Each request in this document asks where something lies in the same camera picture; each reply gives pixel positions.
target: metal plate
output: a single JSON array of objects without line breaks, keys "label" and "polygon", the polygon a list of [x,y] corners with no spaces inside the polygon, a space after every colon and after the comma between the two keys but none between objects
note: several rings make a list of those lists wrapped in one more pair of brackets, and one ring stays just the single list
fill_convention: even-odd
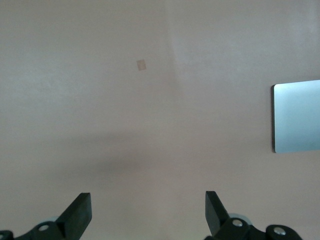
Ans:
[{"label": "metal plate", "polygon": [[273,86],[276,153],[320,150],[320,80]]}]

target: black mechanical part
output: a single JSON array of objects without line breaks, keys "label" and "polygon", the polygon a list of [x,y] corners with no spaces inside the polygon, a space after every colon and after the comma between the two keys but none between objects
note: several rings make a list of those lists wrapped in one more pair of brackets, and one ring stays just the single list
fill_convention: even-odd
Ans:
[{"label": "black mechanical part", "polygon": [[42,222],[16,238],[12,231],[0,231],[0,240],[79,240],[91,219],[91,195],[81,193],[56,221]]},{"label": "black mechanical part", "polygon": [[215,191],[205,193],[205,218],[212,236],[204,240],[302,240],[290,227],[270,225],[260,231],[240,218],[230,218]]}]

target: small tan square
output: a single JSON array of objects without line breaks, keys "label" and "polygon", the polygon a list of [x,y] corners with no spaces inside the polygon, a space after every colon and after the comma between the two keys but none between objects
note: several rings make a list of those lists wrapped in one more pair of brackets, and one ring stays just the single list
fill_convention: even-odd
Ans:
[{"label": "small tan square", "polygon": [[141,70],[146,70],[146,69],[147,69],[146,63],[145,63],[145,60],[144,60],[144,59],[138,60],[138,61],[136,61],[136,63],[138,64],[138,69],[139,69],[139,71],[141,71]]}]

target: light blue plate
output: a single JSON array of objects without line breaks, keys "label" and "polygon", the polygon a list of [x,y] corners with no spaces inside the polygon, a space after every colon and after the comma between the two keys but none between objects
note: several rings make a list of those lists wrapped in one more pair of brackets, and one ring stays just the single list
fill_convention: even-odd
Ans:
[{"label": "light blue plate", "polygon": [[320,150],[320,80],[273,86],[276,153]]}]

